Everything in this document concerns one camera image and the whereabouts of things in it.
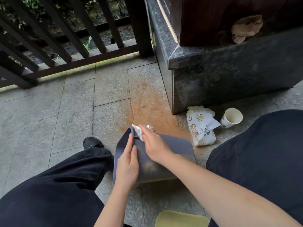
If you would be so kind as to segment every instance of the yellow cushion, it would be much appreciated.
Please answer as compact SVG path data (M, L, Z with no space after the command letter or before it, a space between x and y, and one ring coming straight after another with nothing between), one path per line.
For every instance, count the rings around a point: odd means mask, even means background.
M156 219L155 227L207 227L209 219L200 215L164 210Z

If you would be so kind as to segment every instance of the wooden railing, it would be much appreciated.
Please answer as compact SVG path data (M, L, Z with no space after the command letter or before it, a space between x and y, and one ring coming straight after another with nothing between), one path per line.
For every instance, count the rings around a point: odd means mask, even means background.
M98 0L116 42L116 44L108 46L104 45L104 42L96 30L96 27L93 25L81 0L69 0L74 9L74 13L80 18L97 46L97 49L92 51L88 51L85 48L52 0L38 0L49 13L54 23L61 28L62 32L77 49L79 53L75 55L70 55L65 51L60 43L51 36L50 32L43 27L34 14L25 6L22 0L5 1L16 11L18 16L31 26L33 31L61 57L61 59L54 61L34 41L32 41L24 31L20 30L12 21L0 13L0 26L30 50L34 56L44 62L39 65L35 64L16 47L10 44L4 35L0 35L0 50L2 50L0 51L0 77L2 77L0 79L0 87L15 84L22 89L31 88L36 85L37 78L55 74L57 72L137 51L139 51L141 57L147 57L153 54L144 0L124 0L135 36L135 39L128 41L122 41L107 0ZM8 55L20 62L24 67L14 62Z

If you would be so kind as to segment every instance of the paper cup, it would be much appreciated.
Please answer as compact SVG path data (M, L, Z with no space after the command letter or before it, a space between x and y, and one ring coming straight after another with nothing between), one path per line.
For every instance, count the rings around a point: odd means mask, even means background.
M233 107L227 109L222 117L220 123L223 128L230 128L235 124L238 124L242 121L243 115L242 113Z

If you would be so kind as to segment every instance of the dark blue fabric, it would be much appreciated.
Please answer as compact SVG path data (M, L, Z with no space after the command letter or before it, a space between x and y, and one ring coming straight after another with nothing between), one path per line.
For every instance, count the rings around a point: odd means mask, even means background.
M206 168L273 202L303 225L303 111L258 118L215 148ZM215 227L214 220L209 227Z
M0 226L93 227L104 207L94 191L111 161L91 148L21 183L0 199Z

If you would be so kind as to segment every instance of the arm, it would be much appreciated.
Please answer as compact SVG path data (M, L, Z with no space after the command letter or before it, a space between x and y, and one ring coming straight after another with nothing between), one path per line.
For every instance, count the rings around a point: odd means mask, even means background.
M272 202L174 154L159 135L140 127L149 157L175 174L220 227L301 226Z
M108 202L94 227L121 227L124 222L128 195L139 174L137 147L132 148L133 136L129 135L126 148L118 159L116 182Z

